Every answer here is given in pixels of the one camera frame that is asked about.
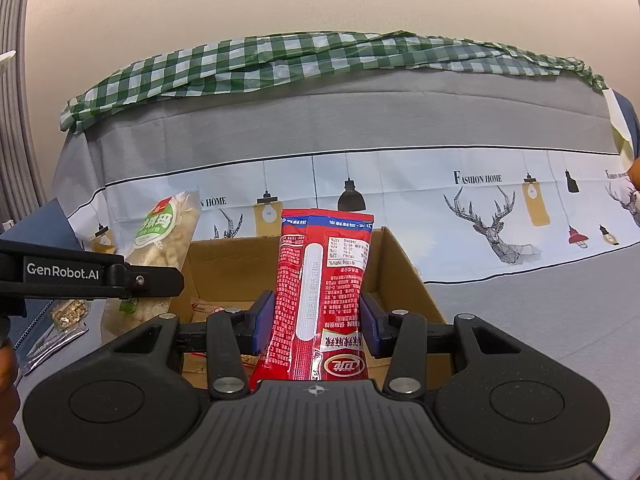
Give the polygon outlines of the person's left hand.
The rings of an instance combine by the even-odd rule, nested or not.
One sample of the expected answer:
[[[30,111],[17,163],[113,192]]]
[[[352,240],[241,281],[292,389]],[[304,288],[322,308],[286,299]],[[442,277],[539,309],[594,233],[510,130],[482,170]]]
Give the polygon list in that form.
[[[21,443],[14,419],[21,401],[15,387],[17,360],[9,339],[1,345],[0,373],[0,478],[12,480],[15,476],[15,454]]]

